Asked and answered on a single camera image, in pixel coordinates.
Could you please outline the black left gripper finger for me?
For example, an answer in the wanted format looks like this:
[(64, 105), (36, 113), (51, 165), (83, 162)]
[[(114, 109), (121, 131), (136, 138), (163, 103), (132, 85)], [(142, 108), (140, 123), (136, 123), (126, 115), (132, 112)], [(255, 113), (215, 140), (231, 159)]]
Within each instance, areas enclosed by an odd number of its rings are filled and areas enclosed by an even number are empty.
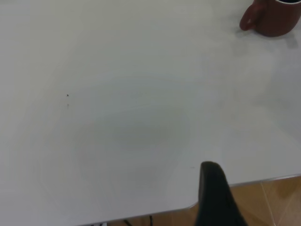
[(246, 226), (221, 166), (205, 161), (200, 166), (196, 226)]

